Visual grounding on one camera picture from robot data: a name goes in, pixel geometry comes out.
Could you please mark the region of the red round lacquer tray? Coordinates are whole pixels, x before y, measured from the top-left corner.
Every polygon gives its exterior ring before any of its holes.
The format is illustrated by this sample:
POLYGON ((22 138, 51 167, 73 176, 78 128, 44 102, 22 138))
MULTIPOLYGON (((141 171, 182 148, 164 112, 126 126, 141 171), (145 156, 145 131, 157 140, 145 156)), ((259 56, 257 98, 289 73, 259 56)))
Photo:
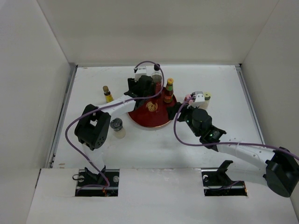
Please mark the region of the red round lacquer tray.
POLYGON ((128 115, 140 126, 147 128, 162 127, 170 122, 167 107, 173 107, 176 102, 174 95, 170 103, 164 102, 164 91, 162 91, 160 97, 148 99, 140 108, 128 112, 128 115))

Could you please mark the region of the aluminium table rail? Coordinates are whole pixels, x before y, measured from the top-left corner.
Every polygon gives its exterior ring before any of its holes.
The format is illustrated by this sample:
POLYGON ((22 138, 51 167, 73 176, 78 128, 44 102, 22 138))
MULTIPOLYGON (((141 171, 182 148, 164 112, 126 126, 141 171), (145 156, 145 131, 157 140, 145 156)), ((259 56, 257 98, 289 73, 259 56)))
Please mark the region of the aluminium table rail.
MULTIPOLYGON (((136 66, 138 63, 70 63, 74 64, 78 67, 121 67, 121 66, 136 66)), ((228 66, 236 66, 241 67, 242 63, 199 63, 199 62, 193 62, 193 63, 170 63, 170 62, 159 62, 162 66, 171 66, 171 65, 215 65, 215 66, 222 66, 222 65, 228 65, 228 66)))
POLYGON ((252 119, 253 119, 253 121, 255 123, 254 126, 255 126, 255 129, 256 129, 256 132, 259 135, 259 143, 260 144, 265 144, 265 141, 264 141, 264 138, 263 138, 263 134, 262 134, 260 125, 258 123, 257 116, 256 116, 256 113, 255 113, 255 110, 254 110, 254 107, 253 107, 253 104, 252 104, 249 92, 248 92, 248 88, 246 86, 246 83, 245 83, 245 80, 244 80, 244 77, 243 77, 243 74, 242 74, 241 66, 240 65, 236 65, 235 69, 236 69, 237 75, 239 77, 239 80, 240 80, 240 83, 241 83, 241 86, 242 86, 242 90, 243 90, 244 96, 246 98, 247 105, 248 105, 249 110, 250 110, 251 117, 252 117, 252 119))
POLYGON ((57 151, 57 146, 59 143, 59 139, 60 139, 60 135, 61 135, 61 131, 63 128, 63 123, 64 123, 64 118, 65 118, 65 114, 67 111, 67 106, 70 100, 70 95, 71 95, 71 90, 73 87, 73 83, 74 83, 74 79, 75 79, 75 75, 77 72, 77 68, 78 65, 75 63, 69 63, 70 66, 70 73, 68 75, 68 81, 67 81, 67 85, 66 85, 66 89, 65 89, 65 93, 64 93, 64 98, 62 101, 62 106, 61 106, 61 110, 60 110, 60 114, 58 117, 58 122, 57 122, 57 126, 55 129, 55 133, 53 135, 52 138, 52 143, 49 147, 48 150, 48 154, 47 154, 47 160, 45 162, 45 168, 52 168, 53 167, 53 163, 55 160, 55 156, 56 156, 56 151, 57 151))

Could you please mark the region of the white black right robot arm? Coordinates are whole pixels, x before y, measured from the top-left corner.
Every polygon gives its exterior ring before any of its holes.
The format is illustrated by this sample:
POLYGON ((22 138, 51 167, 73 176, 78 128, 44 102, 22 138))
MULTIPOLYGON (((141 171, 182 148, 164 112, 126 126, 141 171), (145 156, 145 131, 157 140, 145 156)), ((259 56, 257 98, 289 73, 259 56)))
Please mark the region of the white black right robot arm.
POLYGON ((199 147, 218 153, 229 154, 257 167, 260 175, 252 175, 254 181, 261 181, 270 190, 282 197, 290 197, 299 182, 299 158, 283 147, 246 143, 230 139, 222 142, 226 131, 212 124, 212 117, 206 110, 190 105, 188 101, 166 108, 168 118, 174 123, 185 122, 192 133, 199 138, 199 147))

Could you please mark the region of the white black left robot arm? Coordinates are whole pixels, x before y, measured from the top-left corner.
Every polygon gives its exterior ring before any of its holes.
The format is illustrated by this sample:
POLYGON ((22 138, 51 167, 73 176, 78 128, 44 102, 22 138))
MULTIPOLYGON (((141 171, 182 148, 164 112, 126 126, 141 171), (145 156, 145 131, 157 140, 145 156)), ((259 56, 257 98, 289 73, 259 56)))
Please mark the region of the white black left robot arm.
POLYGON ((154 94, 152 77, 142 75, 138 81, 128 79, 128 91, 120 98, 101 106, 87 105, 74 131, 79 143, 91 151, 100 148, 106 141, 110 122, 138 109, 154 94))

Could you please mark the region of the right aluminium table rail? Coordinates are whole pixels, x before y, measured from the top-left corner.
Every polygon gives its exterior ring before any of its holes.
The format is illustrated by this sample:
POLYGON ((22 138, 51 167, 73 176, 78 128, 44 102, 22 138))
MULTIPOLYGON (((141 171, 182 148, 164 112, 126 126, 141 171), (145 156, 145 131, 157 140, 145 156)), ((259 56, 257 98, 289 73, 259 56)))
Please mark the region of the right aluminium table rail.
POLYGON ((258 123, 257 116, 256 116, 256 113, 255 113, 255 110, 254 110, 254 107, 253 107, 253 104, 252 104, 249 92, 248 92, 248 88, 246 86, 246 83, 245 83, 245 80, 244 80, 244 77, 243 77, 243 74, 242 74, 241 66, 240 65, 236 65, 235 69, 236 69, 237 75, 239 77, 239 80, 240 80, 240 83, 241 83, 241 86, 242 86, 242 90, 243 90, 244 96, 246 98, 247 105, 248 105, 249 110, 250 110, 251 117, 252 117, 252 119, 253 119, 253 121, 255 123, 254 126, 255 126, 255 129, 256 129, 256 132, 259 135, 259 143, 260 144, 265 144, 265 141, 264 141, 264 138, 263 138, 263 134, 262 134, 260 125, 258 123))

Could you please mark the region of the yellow label gold cap bottle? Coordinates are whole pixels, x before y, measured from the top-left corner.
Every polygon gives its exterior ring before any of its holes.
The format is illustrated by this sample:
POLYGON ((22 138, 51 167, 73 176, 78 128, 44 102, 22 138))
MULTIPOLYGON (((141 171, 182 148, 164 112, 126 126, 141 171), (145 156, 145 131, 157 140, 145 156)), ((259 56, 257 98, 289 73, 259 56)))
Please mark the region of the yellow label gold cap bottle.
POLYGON ((107 86, 103 86, 103 92, 107 103, 114 101, 114 98, 107 86))

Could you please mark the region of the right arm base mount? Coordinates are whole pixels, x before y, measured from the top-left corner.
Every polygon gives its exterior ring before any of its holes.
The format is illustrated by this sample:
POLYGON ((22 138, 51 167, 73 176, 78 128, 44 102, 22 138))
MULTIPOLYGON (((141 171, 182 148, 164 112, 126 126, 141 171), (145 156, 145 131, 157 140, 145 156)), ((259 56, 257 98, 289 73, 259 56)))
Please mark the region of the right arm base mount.
POLYGON ((203 191, 205 196, 247 196, 244 181, 232 181, 227 175, 233 161, 225 160, 217 168, 202 168, 203 191))

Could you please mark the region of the tall dark bottle red label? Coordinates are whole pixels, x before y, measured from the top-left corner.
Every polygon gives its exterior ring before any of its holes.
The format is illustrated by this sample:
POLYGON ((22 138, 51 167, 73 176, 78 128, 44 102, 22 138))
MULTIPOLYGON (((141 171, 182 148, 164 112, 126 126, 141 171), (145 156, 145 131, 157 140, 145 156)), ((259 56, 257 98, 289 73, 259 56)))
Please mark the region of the tall dark bottle red label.
POLYGON ((160 64, 154 65, 154 72, 151 75, 153 82, 155 84, 161 84, 162 83, 162 73, 160 70, 160 64))

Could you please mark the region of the pale squeeze bottle yellow cap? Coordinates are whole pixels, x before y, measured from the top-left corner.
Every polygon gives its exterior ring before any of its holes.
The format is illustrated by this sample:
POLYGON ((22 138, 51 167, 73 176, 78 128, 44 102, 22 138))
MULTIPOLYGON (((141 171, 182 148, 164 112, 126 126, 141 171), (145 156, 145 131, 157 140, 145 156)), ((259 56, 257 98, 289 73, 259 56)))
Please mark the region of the pale squeeze bottle yellow cap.
POLYGON ((208 108, 211 99, 211 94, 209 92, 204 92, 204 98, 205 98, 205 102, 201 105, 201 109, 206 110, 208 108))

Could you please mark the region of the red lid chili sauce jar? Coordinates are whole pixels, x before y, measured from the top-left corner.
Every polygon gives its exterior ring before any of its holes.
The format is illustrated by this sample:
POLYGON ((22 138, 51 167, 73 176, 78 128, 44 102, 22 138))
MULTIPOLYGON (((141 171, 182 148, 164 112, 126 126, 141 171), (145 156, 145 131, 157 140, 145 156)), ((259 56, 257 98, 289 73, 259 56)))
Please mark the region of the red lid chili sauce jar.
POLYGON ((158 94, 161 90, 161 82, 156 82, 155 84, 155 94, 158 94))

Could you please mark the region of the back aluminium table rail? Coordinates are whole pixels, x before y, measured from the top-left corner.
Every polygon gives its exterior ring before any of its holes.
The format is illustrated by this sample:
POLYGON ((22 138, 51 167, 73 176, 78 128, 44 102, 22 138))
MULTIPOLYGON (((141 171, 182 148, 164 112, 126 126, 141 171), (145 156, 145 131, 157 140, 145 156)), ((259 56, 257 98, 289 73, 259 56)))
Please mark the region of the back aluminium table rail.
MULTIPOLYGON (((78 67, 121 67, 121 66, 136 66, 138 63, 70 63, 74 64, 78 67)), ((193 62, 193 63, 170 63, 170 62, 159 62, 162 66, 171 66, 171 65, 215 65, 215 66, 222 66, 222 65, 228 65, 228 66, 236 66, 241 67, 242 63, 199 63, 199 62, 193 62)))

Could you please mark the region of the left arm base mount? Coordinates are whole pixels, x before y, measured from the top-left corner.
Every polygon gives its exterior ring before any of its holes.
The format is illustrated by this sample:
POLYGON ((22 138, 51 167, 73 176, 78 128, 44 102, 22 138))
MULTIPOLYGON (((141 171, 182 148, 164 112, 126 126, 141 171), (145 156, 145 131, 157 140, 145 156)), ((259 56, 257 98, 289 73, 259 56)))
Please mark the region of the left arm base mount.
POLYGON ((88 168, 80 169, 77 174, 72 176, 76 182, 75 196, 77 197, 116 197, 118 196, 120 170, 119 169, 102 169, 102 173, 109 181, 107 186, 106 180, 101 174, 91 172, 88 168))

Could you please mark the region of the left aluminium table rail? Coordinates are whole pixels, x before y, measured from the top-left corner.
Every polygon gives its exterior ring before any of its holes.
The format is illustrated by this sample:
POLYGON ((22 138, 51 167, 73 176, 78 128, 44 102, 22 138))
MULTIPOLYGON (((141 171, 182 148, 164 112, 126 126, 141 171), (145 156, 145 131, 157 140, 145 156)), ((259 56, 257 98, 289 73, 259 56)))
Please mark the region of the left aluminium table rail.
POLYGON ((66 85, 66 89, 65 89, 65 93, 64 93, 64 98, 62 101, 62 106, 61 106, 61 110, 60 110, 60 114, 58 117, 58 122, 57 122, 57 126, 55 129, 55 133, 53 135, 52 138, 52 143, 49 147, 48 150, 48 154, 47 154, 47 160, 45 162, 45 168, 52 168, 53 167, 53 163, 55 160, 55 156, 56 156, 56 151, 57 151, 57 146, 59 143, 59 139, 60 139, 60 135, 61 135, 61 131, 63 128, 63 123, 64 123, 64 118, 65 118, 65 114, 67 111, 67 106, 70 100, 70 95, 71 95, 71 90, 73 87, 73 83, 74 83, 74 79, 75 79, 75 75, 77 72, 77 68, 78 65, 75 63, 69 63, 70 66, 70 73, 68 75, 68 81, 67 81, 67 85, 66 85))

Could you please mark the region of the clear grinder with black top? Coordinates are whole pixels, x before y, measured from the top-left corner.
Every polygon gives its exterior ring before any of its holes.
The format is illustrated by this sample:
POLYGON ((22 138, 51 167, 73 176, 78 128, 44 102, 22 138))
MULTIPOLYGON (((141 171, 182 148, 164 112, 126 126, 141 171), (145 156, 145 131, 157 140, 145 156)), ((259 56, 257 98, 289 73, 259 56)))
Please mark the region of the clear grinder with black top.
POLYGON ((115 118, 110 122, 110 127, 112 128, 114 135, 118 139, 122 139, 126 135, 126 131, 123 127, 122 120, 120 118, 115 118))

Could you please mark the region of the pink lid spice jar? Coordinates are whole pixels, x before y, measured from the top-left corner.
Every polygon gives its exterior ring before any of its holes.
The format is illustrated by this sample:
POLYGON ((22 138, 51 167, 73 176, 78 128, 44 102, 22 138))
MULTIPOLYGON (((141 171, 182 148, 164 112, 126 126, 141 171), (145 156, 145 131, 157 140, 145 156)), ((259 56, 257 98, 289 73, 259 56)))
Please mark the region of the pink lid spice jar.
POLYGON ((192 95, 187 94, 184 98, 184 101, 187 101, 187 104, 191 105, 193 103, 192 95))

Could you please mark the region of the yellow cap red sauce bottle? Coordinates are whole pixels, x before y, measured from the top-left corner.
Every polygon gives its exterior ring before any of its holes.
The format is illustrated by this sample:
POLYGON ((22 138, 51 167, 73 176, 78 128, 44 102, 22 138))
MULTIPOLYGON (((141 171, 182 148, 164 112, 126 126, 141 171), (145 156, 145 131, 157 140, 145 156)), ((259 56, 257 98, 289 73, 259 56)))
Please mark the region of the yellow cap red sauce bottle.
POLYGON ((167 85, 164 91, 164 102, 166 103, 170 103, 173 99, 173 83, 174 83, 173 78, 167 79, 167 85))

